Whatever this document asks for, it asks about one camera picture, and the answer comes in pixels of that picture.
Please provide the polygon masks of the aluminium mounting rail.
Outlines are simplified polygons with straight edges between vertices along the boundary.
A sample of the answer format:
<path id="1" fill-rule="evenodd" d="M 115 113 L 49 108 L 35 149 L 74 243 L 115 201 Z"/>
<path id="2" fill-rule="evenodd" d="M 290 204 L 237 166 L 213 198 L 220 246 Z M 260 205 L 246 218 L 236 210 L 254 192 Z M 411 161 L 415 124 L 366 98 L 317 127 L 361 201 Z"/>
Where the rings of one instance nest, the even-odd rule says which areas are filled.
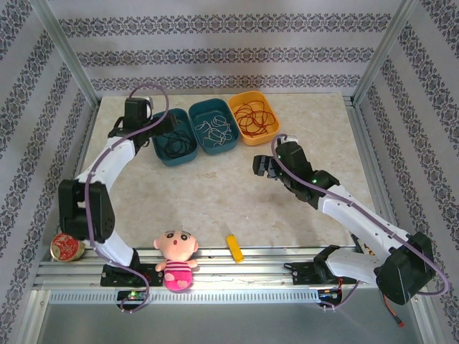
<path id="1" fill-rule="evenodd" d="M 194 254 L 193 290 L 290 289 L 291 272 L 285 263 L 311 262 L 323 247 L 244 247 L 245 260 L 235 263 L 226 247 L 204 247 Z M 96 290 L 105 262 L 92 250 L 74 262 L 39 263 L 34 290 Z"/>

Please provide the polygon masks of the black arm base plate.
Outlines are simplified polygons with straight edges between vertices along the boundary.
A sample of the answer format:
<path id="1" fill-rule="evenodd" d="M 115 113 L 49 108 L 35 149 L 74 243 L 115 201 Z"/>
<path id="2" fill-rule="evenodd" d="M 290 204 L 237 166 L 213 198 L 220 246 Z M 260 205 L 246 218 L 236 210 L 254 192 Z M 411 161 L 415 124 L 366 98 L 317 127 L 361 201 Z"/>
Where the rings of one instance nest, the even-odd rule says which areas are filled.
<path id="1" fill-rule="evenodd" d="M 287 262 L 283 265 L 292 276 L 294 285 L 353 285 L 355 279 L 350 277 L 337 277 L 325 264 L 315 262 Z"/>
<path id="2" fill-rule="evenodd" d="M 138 273 L 148 281 L 151 287 L 161 287 L 163 285 L 163 273 L 157 272 L 155 267 L 155 264 L 140 264 Z M 102 287 L 145 287 L 146 283 L 137 274 L 105 264 L 100 278 L 100 285 Z"/>

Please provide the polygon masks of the aluminium side rail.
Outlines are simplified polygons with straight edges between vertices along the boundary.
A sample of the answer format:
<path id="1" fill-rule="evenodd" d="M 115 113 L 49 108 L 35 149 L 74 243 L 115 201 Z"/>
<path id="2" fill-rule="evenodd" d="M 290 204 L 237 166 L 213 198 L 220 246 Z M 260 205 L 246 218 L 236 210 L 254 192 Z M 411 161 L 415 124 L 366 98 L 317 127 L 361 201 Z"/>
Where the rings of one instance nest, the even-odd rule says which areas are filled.
<path id="1" fill-rule="evenodd" d="M 403 224 L 400 221 L 399 213 L 392 202 L 392 194 L 387 187 L 387 178 L 384 177 L 381 170 L 380 163 L 382 161 L 374 149 L 359 107 L 352 104 L 350 97 L 343 97 L 343 101 L 366 181 L 365 196 L 363 192 L 357 191 L 356 187 L 352 188 L 352 194 L 365 207 L 374 211 L 390 224 L 397 225 L 410 234 L 414 234 L 415 229 L 410 223 Z"/>
<path id="2" fill-rule="evenodd" d="M 100 106 L 97 105 L 95 109 L 87 116 L 85 125 L 78 127 L 78 132 L 74 136 L 74 143 L 72 144 L 71 150 L 68 153 L 67 160 L 65 162 L 64 170 L 61 174 L 60 180 L 57 182 L 59 186 L 60 182 L 64 179 L 73 179 L 80 174 L 82 166 L 87 154 L 91 135 L 95 125 L 95 120 L 98 115 Z M 41 240 L 39 241 L 37 260 L 41 261 L 44 258 L 50 257 L 50 246 L 54 237 L 60 233 L 60 211 L 59 211 L 59 199 L 58 193 L 55 193 L 47 223 L 44 228 L 44 233 Z"/>

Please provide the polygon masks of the small printed packet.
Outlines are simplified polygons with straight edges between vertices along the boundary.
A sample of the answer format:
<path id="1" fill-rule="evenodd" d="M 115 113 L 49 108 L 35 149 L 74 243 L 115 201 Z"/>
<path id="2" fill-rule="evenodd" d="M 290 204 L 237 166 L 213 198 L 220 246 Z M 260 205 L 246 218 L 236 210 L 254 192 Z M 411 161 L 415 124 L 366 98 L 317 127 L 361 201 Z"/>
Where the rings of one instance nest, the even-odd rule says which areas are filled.
<path id="1" fill-rule="evenodd" d="M 358 238 L 354 234 L 351 235 L 351 238 L 355 244 L 356 251 L 358 253 L 374 256 L 374 252 L 365 243 L 363 243 L 363 241 L 360 240 L 360 238 Z"/>

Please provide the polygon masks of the aluminium frame post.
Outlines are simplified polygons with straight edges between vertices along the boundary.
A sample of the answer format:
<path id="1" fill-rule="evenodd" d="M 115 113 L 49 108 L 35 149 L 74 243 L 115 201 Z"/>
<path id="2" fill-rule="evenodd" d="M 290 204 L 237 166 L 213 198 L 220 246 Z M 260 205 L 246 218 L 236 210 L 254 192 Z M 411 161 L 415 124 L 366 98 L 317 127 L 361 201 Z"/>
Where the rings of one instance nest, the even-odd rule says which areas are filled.
<path id="1" fill-rule="evenodd" d="M 48 4 L 48 1 L 29 0 L 29 2 L 46 29 L 48 35 L 54 42 L 61 58 L 71 71 L 72 76 L 75 78 L 86 100 L 90 103 L 92 108 L 98 107 L 100 104 L 100 98 L 98 97 L 90 78 L 87 76 L 87 73 L 79 61 L 76 52 L 72 48 L 69 39 L 65 35 L 62 26 Z"/>
<path id="2" fill-rule="evenodd" d="M 419 0 L 401 0 L 392 20 L 388 24 L 387 30 L 384 33 L 382 40 L 377 46 L 374 55 L 370 59 L 368 67 L 365 69 L 359 84 L 357 85 L 354 94 L 352 95 L 352 105 L 356 107 L 365 97 L 368 89 L 371 87 L 379 69 L 384 60 L 387 58 L 393 44 L 395 43 L 399 33 L 404 28 L 413 9 L 416 7 Z"/>

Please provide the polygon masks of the pink plush doll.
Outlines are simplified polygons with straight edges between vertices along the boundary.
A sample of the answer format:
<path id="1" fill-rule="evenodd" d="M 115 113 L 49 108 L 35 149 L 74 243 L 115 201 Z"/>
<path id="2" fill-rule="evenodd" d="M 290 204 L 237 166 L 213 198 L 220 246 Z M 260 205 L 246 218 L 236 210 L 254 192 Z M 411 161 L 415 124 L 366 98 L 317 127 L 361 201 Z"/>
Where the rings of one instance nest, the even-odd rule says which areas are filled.
<path id="1" fill-rule="evenodd" d="M 163 274 L 163 284 L 172 292 L 189 288 L 193 282 L 193 270 L 198 267 L 195 259 L 199 244 L 197 239 L 187 231 L 167 231 L 153 241 L 164 260 L 155 266 Z"/>

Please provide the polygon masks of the yellow plastic bin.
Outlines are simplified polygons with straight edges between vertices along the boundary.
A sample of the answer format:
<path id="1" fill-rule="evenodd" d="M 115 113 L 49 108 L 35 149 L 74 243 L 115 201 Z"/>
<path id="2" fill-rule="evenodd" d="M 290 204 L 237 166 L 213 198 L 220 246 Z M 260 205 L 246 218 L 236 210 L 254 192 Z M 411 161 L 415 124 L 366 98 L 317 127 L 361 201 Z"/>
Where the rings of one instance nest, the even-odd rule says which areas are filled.
<path id="1" fill-rule="evenodd" d="M 258 91 L 248 91 L 229 99 L 229 108 L 246 145 L 271 141 L 280 130 L 280 121 L 268 99 Z"/>

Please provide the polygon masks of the red round tin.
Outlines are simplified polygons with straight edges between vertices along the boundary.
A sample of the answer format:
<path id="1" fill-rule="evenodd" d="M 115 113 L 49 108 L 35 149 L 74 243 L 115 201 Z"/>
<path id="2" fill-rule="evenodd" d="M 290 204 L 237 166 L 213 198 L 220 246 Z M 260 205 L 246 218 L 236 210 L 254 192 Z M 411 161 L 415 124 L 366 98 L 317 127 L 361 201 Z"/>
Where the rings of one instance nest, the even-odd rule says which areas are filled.
<path id="1" fill-rule="evenodd" d="M 85 243 L 74 239 L 69 234 L 59 233 L 54 237 L 50 246 L 50 254 L 59 262 L 75 261 L 83 255 Z"/>

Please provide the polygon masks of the yellow rectangular block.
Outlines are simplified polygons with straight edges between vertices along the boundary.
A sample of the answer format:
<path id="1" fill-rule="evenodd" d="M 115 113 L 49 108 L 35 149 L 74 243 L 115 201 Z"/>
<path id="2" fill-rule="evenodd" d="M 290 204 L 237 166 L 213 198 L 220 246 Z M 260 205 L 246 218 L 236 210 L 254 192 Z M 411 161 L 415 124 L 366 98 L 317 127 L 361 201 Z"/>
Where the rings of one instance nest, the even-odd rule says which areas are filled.
<path id="1" fill-rule="evenodd" d="M 226 236 L 226 243 L 236 264 L 244 261 L 244 255 L 234 234 Z"/>

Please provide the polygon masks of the teal plastic bin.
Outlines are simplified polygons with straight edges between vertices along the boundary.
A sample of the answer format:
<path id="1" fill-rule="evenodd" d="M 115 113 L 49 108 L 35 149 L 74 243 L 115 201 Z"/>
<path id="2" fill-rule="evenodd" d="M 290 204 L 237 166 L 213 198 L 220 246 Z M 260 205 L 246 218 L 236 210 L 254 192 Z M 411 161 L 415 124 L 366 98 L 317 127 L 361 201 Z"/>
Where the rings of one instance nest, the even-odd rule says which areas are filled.
<path id="1" fill-rule="evenodd" d="M 179 121 L 178 128 L 171 135 L 160 135 L 151 138 L 156 156 L 168 167 L 191 162 L 197 156 L 198 142 L 191 128 L 187 112 L 180 108 L 170 109 Z"/>
<path id="2" fill-rule="evenodd" d="M 191 127 L 202 147 L 209 155 L 232 150 L 240 138 L 240 130 L 228 104 L 212 98 L 193 104 L 189 108 Z"/>

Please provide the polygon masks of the grey metal sheet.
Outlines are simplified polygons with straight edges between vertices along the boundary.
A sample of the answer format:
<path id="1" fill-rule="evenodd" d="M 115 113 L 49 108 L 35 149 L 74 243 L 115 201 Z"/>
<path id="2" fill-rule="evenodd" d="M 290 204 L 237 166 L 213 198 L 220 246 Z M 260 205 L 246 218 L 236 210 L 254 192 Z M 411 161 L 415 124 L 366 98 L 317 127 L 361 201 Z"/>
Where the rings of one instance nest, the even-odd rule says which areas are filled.
<path id="1" fill-rule="evenodd" d="M 357 302 L 312 305 L 157 305 L 133 315 L 114 305 L 51 305 L 37 344 L 424 344 L 403 312 Z"/>

